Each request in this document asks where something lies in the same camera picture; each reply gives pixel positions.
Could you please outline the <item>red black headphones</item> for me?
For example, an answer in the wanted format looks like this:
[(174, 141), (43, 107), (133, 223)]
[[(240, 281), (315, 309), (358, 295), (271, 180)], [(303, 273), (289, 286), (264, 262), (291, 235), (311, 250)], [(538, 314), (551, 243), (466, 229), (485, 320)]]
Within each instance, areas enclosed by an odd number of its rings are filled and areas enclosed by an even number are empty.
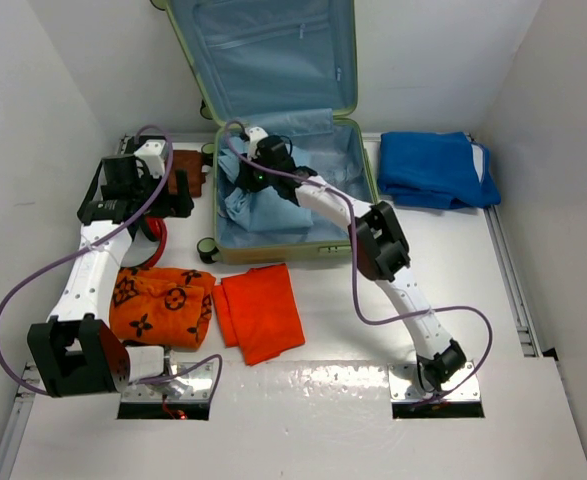
[(161, 259), (168, 230), (161, 218), (146, 217), (122, 261), (124, 268), (152, 268)]

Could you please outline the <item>brown towel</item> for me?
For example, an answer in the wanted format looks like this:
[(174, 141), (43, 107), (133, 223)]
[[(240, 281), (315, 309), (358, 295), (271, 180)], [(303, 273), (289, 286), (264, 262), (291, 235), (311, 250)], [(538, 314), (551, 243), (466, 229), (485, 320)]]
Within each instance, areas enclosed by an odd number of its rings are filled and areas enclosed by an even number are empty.
[(177, 173), (184, 171), (186, 173), (188, 190), (192, 198), (202, 196), (202, 185), (206, 182), (206, 174), (203, 170), (204, 156), (196, 150), (175, 150), (173, 153), (173, 163), (169, 178), (167, 181), (169, 193), (178, 194), (178, 186), (183, 185), (179, 182)]

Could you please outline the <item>light blue trousers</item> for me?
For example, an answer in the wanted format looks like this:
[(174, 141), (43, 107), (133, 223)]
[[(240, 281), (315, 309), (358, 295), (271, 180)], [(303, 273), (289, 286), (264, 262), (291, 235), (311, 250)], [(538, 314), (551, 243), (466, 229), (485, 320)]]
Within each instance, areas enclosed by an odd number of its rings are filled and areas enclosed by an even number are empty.
[(218, 154), (218, 166), (223, 177), (230, 183), (226, 190), (221, 189), (219, 213), (247, 232), (274, 232), (305, 229), (313, 226), (310, 210), (296, 206), (282, 199), (273, 187), (250, 193), (239, 188), (236, 183), (240, 166), (244, 166), (237, 156), (224, 148)]

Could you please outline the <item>orange black patterned towel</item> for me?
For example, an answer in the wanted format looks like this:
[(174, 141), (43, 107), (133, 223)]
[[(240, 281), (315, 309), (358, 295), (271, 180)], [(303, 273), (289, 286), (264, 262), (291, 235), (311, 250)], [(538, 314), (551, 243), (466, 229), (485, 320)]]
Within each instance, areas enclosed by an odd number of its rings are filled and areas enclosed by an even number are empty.
[(179, 268), (122, 268), (113, 289), (109, 324), (122, 341), (197, 350), (212, 317), (216, 278)]

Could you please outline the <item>plain orange shirt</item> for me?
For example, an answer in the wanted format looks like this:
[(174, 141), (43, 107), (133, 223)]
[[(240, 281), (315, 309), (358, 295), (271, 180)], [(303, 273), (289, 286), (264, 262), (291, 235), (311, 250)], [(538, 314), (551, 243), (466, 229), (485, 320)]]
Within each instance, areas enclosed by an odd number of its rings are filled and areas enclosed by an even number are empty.
[(289, 270), (278, 264), (226, 277), (213, 287), (225, 346), (255, 366), (305, 344)]

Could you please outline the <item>royal blue shirt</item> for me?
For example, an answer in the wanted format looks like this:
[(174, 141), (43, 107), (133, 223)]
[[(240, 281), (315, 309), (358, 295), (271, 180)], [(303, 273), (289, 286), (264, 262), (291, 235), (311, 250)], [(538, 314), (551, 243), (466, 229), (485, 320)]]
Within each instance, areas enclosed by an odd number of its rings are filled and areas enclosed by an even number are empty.
[(400, 206), (455, 210), (501, 203), (490, 152), (463, 132), (387, 132), (377, 184)]

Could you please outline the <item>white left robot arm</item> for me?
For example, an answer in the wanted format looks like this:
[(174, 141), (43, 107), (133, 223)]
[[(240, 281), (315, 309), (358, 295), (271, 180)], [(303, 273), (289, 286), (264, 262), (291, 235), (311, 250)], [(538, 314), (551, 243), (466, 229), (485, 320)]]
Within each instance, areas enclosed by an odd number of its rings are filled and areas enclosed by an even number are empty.
[(165, 142), (102, 158), (77, 211), (80, 244), (61, 297), (27, 343), (46, 393), (54, 398), (121, 393), (130, 383), (160, 375), (160, 346), (125, 346), (109, 311), (125, 255), (150, 217), (190, 215), (188, 187), (168, 189)]

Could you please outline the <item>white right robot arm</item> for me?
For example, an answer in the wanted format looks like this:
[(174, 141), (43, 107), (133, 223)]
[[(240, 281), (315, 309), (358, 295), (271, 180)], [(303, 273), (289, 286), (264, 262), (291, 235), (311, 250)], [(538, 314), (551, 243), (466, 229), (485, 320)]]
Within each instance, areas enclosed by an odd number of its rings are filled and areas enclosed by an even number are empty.
[(349, 235), (353, 277), (376, 284), (391, 301), (413, 341), (419, 388), (430, 401), (445, 396), (442, 385), (467, 358), (443, 327), (410, 270), (409, 244), (390, 204), (358, 200), (329, 184), (315, 170), (298, 166), (292, 145), (255, 127), (239, 138), (238, 183), (250, 192), (273, 188), (284, 200), (330, 220)]

